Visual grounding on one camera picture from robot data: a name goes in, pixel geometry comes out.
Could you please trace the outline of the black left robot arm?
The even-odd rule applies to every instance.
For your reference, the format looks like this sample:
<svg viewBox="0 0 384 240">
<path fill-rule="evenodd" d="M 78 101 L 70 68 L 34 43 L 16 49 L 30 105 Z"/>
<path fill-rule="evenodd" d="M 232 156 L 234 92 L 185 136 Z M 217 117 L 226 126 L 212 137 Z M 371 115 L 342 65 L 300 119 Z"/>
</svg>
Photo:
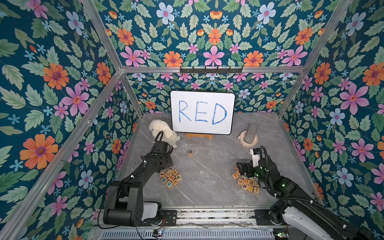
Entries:
<svg viewBox="0 0 384 240">
<path fill-rule="evenodd" d="M 141 164 L 131 175 L 111 183 L 104 204 L 104 224 L 139 226 L 145 212 L 143 188 L 155 173 L 160 173 L 173 165 L 171 158 L 173 149 L 166 142 L 154 142 L 151 151 L 141 156 Z"/>
</svg>

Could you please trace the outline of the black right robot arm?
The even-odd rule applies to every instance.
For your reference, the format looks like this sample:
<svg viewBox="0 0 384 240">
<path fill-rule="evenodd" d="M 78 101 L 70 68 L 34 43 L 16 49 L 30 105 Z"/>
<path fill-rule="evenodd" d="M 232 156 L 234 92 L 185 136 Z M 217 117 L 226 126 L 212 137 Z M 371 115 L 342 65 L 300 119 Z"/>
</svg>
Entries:
<svg viewBox="0 0 384 240">
<path fill-rule="evenodd" d="M 269 219 L 300 230 L 313 240 L 373 240 L 366 227 L 356 227 L 339 218 L 308 195 L 293 180 L 280 174 L 264 146 L 252 149 L 252 160 L 237 163 L 241 175 L 254 177 L 277 201 L 270 207 Z"/>
</svg>

